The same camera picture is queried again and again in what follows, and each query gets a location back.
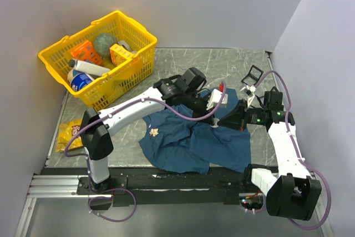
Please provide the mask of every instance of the gray table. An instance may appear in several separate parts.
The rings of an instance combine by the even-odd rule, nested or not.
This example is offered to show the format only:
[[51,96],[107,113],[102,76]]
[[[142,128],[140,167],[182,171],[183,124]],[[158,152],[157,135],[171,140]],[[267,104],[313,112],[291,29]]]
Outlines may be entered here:
[[[246,96],[239,92],[240,81],[250,67],[254,64],[266,72],[270,70],[271,66],[264,51],[242,51],[238,49],[157,49],[154,64],[154,71],[151,76],[125,93],[112,105],[120,104],[141,94],[161,78],[183,74],[189,67],[196,67],[206,75],[207,84],[205,87],[217,87],[220,80],[224,79],[229,88],[236,89],[238,98],[241,99]],[[258,87],[256,94],[263,95],[265,90],[270,90],[275,85],[273,76],[269,75]],[[258,105],[256,100],[254,100],[253,105]],[[80,99],[69,95],[60,121],[67,122],[80,119],[86,109],[87,107]],[[252,163],[277,165],[275,150],[265,127],[249,125],[248,129],[251,133]],[[142,119],[139,119],[113,136],[114,151],[109,155],[109,166],[153,167],[138,144],[145,132],[146,125]],[[63,153],[56,153],[52,149],[49,160],[47,160],[47,167],[86,167],[86,162],[84,157],[66,158]]]

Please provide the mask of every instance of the chip bag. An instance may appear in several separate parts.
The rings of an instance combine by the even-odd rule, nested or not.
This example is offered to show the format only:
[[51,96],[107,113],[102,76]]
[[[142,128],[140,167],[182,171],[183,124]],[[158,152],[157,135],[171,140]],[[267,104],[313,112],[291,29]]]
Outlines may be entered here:
[[[56,152],[64,151],[65,146],[69,143],[72,137],[76,135],[80,130],[81,123],[82,120],[77,119],[71,122],[64,122],[59,125],[58,140],[57,140],[57,145],[55,147]],[[72,144],[69,147],[69,150],[80,148],[82,146],[83,146],[82,139],[81,137],[78,137],[77,139],[74,140],[74,142],[72,142]]]

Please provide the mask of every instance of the blue cloth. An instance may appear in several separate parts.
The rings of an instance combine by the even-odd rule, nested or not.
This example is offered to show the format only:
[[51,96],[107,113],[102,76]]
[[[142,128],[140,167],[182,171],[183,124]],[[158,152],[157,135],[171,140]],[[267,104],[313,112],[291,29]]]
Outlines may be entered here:
[[[220,108],[215,117],[222,118],[233,110],[238,102],[233,89],[227,89],[228,104]],[[191,117],[192,110],[184,105],[173,107],[179,113]],[[250,133],[226,127],[212,128],[208,124],[190,122],[166,109],[143,118],[147,125],[145,137],[139,141],[144,155],[157,168],[177,172],[206,174],[209,163],[243,173],[251,162]],[[158,129],[155,137],[151,129]]]

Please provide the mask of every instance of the yellow laundry basket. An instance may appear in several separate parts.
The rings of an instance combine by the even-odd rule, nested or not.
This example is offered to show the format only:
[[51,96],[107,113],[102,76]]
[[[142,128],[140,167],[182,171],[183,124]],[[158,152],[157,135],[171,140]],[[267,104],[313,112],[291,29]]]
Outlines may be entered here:
[[[116,36],[117,40],[125,40],[137,54],[128,53],[124,63],[75,92],[67,81],[70,71],[68,62],[72,58],[70,51],[85,40],[94,43],[96,36],[101,33],[110,33]],[[101,110],[153,72],[157,42],[156,37],[140,23],[121,11],[114,11],[91,22],[91,25],[82,31],[63,37],[39,52],[38,57],[54,79],[64,85],[73,96],[80,98],[88,107]]]

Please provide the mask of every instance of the yellow box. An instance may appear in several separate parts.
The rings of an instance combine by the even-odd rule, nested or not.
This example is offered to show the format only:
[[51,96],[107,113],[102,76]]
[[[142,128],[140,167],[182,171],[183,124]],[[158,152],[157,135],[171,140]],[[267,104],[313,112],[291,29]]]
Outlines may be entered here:
[[[128,56],[123,54],[125,61],[122,64],[75,92],[67,81],[67,74],[70,71],[68,62],[72,58],[70,51],[85,40],[94,43],[96,36],[101,33],[110,33],[116,36],[117,40],[125,40],[137,54],[130,53]],[[157,38],[140,23],[121,11],[114,11],[91,22],[89,27],[80,32],[63,37],[62,40],[39,52],[38,57],[54,79],[64,85],[73,96],[80,98],[88,107],[101,110],[151,75],[157,43]]]

